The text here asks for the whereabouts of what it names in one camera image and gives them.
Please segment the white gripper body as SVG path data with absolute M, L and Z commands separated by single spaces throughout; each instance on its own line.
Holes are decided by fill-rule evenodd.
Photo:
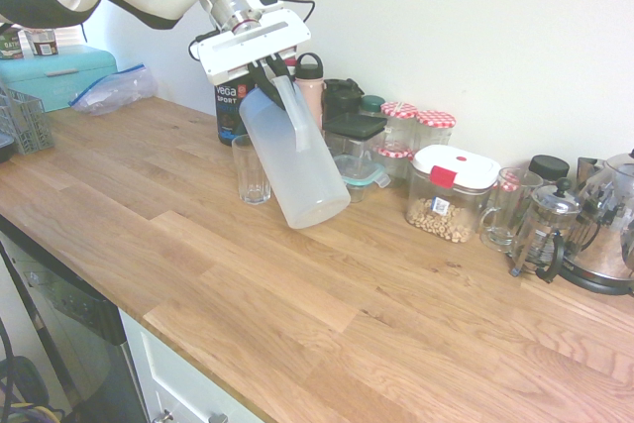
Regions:
M 249 73 L 248 66 L 276 53 L 282 59 L 311 39 L 308 27 L 289 9 L 265 13 L 260 26 L 241 33 L 225 32 L 200 42 L 195 48 L 208 80 L 221 85 Z

